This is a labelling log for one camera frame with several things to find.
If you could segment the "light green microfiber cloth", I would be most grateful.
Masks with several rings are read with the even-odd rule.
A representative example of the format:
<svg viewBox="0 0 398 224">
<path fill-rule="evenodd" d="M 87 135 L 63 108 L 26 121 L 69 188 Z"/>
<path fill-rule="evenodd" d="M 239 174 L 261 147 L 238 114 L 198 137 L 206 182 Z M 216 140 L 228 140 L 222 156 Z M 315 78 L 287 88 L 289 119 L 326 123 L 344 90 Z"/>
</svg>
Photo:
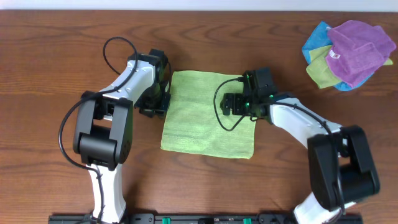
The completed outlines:
<svg viewBox="0 0 398 224">
<path fill-rule="evenodd" d="M 232 130 L 239 116 L 214 110 L 225 93 L 241 93 L 237 75 L 185 70 L 174 72 L 170 105 L 162 133 L 161 149 L 228 159 L 250 159 L 254 154 L 256 124 L 248 117 Z"/>
</svg>

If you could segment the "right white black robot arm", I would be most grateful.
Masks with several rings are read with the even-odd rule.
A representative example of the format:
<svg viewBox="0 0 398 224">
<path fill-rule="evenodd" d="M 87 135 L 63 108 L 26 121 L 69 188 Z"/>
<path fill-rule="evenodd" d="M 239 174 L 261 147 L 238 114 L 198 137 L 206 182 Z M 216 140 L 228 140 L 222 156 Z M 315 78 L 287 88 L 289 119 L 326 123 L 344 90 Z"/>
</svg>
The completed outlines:
<svg viewBox="0 0 398 224">
<path fill-rule="evenodd" d="M 341 222 L 347 208 L 379 193 L 379 176 L 361 127 L 323 119 L 290 94 L 251 98 L 226 93 L 218 108 L 225 116 L 265 119 L 307 149 L 312 192 L 294 208 L 295 223 Z"/>
</svg>

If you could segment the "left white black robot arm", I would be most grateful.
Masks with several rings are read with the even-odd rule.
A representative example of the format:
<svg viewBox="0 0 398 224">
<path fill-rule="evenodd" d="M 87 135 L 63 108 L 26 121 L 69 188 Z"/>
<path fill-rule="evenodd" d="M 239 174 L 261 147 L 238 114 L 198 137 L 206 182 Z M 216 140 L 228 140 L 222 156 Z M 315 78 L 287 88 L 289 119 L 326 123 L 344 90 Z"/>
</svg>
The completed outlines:
<svg viewBox="0 0 398 224">
<path fill-rule="evenodd" d="M 91 177 L 95 207 L 90 223 L 121 223 L 126 219 L 122 166 L 132 148 L 133 112 L 164 118 L 170 104 L 170 82 L 164 77 L 169 60 L 152 49 L 132 54 L 125 70 L 95 97 L 83 94 L 73 150 Z"/>
</svg>

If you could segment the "olive green microfiber cloth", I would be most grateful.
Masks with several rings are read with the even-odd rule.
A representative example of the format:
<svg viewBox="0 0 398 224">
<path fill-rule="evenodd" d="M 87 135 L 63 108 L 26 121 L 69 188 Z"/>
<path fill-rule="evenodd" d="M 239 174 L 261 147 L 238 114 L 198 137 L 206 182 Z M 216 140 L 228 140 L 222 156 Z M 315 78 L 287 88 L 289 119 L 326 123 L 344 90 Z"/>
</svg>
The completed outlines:
<svg viewBox="0 0 398 224">
<path fill-rule="evenodd" d="M 394 50 L 372 43 L 354 48 L 329 45 L 307 66 L 306 71 L 319 88 L 333 86 L 338 81 L 355 87 L 381 66 L 390 65 L 389 57 Z"/>
</svg>

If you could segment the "blue microfiber cloth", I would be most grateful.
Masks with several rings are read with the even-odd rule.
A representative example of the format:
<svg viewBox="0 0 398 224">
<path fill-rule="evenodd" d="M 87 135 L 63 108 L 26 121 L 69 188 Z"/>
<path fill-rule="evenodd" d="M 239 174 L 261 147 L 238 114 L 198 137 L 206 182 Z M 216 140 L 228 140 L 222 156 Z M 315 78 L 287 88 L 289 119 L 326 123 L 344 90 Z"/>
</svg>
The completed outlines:
<svg viewBox="0 0 398 224">
<path fill-rule="evenodd" d="M 313 30 L 310 37 L 307 39 L 306 43 L 302 47 L 302 53 L 306 62 L 310 65 L 313 60 L 315 60 L 321 51 L 325 51 L 326 47 L 332 45 L 332 41 L 328 38 L 327 32 L 331 29 L 331 26 L 326 22 L 321 21 L 319 25 Z M 339 91 L 351 91 L 356 88 L 361 87 L 365 84 L 372 75 L 365 78 L 360 84 L 355 87 L 350 87 L 347 83 L 343 81 L 338 81 L 333 85 Z"/>
</svg>

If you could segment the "purple microfiber cloth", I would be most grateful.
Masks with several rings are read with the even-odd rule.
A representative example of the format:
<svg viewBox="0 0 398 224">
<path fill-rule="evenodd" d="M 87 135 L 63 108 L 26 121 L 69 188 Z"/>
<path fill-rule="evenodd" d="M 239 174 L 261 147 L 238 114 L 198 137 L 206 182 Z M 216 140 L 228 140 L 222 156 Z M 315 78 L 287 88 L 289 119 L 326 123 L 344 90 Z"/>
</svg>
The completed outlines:
<svg viewBox="0 0 398 224">
<path fill-rule="evenodd" d="M 332 74 L 355 88 L 385 64 L 397 48 L 381 26 L 346 21 L 327 33 L 333 46 L 325 60 Z"/>
</svg>

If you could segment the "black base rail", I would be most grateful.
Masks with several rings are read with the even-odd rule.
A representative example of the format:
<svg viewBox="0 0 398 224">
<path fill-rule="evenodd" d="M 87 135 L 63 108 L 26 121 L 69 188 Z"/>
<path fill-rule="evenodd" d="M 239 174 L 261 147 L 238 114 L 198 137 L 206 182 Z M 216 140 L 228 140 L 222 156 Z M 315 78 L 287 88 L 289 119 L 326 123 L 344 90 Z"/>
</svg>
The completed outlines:
<svg viewBox="0 0 398 224">
<path fill-rule="evenodd" d="M 90 215 L 52 215 L 49 224 L 96 223 Z M 294 224 L 287 213 L 260 213 L 258 215 L 154 215 L 140 213 L 122 218 L 125 224 Z M 344 215 L 337 224 L 363 224 L 361 215 Z"/>
</svg>

